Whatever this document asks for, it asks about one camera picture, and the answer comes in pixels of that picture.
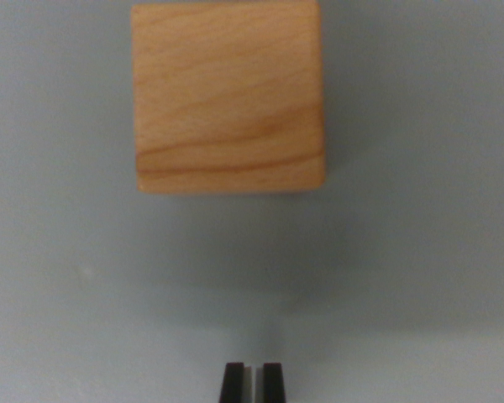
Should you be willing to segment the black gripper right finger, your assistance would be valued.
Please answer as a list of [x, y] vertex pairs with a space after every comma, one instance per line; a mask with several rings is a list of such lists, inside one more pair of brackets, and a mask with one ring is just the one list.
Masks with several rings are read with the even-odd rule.
[[256, 403], [286, 403], [281, 363], [264, 363], [255, 372]]

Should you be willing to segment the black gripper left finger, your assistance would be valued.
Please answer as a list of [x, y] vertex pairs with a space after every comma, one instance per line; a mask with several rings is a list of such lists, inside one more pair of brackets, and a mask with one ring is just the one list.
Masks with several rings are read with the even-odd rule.
[[227, 363], [224, 368], [219, 403], [250, 403], [253, 400], [252, 368], [242, 362]]

